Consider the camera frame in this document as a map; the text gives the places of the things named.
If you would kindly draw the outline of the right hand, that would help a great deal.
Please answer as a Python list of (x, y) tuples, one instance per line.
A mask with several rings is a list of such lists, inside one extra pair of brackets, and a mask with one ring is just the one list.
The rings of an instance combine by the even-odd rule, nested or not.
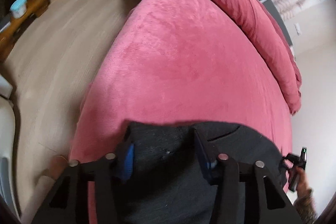
[(296, 170), (296, 174), (298, 176), (298, 183), (296, 187), (297, 198), (303, 198), (305, 196), (308, 196), (309, 194), (312, 194), (312, 189), (309, 186), (305, 170), (298, 166), (295, 168), (292, 168), (289, 171), (290, 177), (293, 176), (294, 170)]

